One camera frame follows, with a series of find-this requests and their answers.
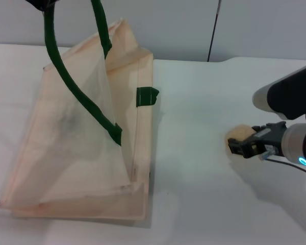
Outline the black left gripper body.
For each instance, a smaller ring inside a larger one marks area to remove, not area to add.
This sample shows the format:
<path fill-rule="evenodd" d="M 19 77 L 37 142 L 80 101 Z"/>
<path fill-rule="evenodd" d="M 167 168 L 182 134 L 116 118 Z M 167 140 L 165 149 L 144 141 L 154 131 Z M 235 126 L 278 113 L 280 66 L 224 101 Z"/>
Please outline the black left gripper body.
<path fill-rule="evenodd" d="M 45 12 L 51 6 L 54 6 L 57 1 L 58 0 L 26 0 L 26 2 L 30 3 L 41 12 Z"/>

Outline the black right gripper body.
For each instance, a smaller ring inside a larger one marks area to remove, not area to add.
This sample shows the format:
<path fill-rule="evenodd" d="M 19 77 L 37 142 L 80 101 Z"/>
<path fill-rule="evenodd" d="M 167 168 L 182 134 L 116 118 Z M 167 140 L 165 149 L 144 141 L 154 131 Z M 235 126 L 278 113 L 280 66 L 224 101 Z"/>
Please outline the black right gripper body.
<path fill-rule="evenodd" d="M 258 146 L 266 149 L 267 145 L 273 146 L 277 149 L 277 156 L 283 156 L 281 142 L 285 131 L 287 130 L 286 122 L 280 121 L 277 123 L 267 123 L 266 129 L 256 132 L 254 138 Z"/>

